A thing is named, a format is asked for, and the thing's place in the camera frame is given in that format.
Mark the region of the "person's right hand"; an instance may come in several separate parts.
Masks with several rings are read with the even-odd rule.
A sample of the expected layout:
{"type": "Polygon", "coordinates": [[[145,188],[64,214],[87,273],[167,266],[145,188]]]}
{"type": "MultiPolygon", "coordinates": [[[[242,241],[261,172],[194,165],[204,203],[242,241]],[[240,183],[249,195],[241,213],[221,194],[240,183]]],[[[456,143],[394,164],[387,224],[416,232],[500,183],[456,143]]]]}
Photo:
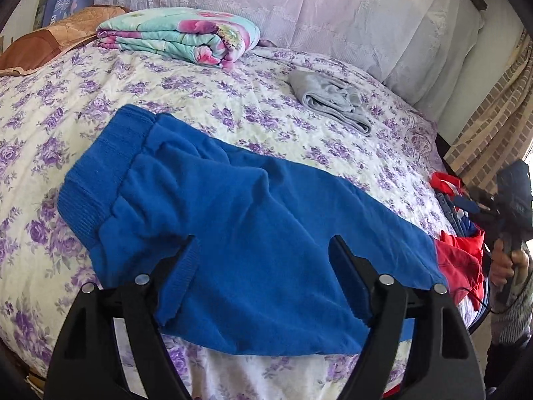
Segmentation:
{"type": "Polygon", "coordinates": [[[497,290],[506,284],[522,287],[528,277],[529,264],[530,254],[526,244],[523,244],[520,250],[513,250],[507,255],[504,242],[499,238],[491,252],[490,282],[497,290]]]}

